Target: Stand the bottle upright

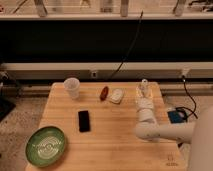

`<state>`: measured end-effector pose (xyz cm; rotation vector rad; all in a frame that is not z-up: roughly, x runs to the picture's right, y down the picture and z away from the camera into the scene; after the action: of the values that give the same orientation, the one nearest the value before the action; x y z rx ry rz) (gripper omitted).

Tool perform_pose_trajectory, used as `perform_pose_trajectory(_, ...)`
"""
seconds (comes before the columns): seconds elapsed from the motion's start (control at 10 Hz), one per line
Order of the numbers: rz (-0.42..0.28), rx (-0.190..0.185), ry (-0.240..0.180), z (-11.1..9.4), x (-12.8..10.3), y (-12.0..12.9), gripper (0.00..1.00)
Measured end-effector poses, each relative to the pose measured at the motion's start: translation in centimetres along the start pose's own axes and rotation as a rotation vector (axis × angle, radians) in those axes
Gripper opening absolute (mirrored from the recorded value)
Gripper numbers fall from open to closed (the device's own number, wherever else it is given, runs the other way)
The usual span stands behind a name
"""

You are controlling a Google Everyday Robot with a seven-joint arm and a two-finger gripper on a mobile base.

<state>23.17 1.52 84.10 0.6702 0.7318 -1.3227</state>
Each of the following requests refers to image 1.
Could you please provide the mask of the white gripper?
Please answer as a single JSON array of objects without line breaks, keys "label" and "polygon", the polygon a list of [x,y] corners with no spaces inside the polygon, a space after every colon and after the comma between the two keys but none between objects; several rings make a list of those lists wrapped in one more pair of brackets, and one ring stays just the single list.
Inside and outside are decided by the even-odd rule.
[{"label": "white gripper", "polygon": [[138,85],[137,87],[137,91],[138,91],[138,95],[140,97],[137,97],[135,102],[136,102],[136,108],[138,111],[142,110],[142,109],[150,109],[153,110],[154,109],[154,104],[153,101],[149,98],[153,97],[153,93],[152,93],[152,89],[147,86],[146,87],[146,92],[145,92],[145,96],[147,97],[143,97],[143,88],[141,85]]}]

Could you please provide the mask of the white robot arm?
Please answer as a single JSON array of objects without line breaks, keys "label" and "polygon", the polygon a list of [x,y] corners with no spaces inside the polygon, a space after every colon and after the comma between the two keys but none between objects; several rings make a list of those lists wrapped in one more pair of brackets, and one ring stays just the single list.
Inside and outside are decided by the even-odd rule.
[{"label": "white robot arm", "polygon": [[136,87],[135,135],[143,140],[162,138],[189,143],[187,171],[213,171],[213,106],[205,109],[196,122],[159,124],[149,95],[149,88]]}]

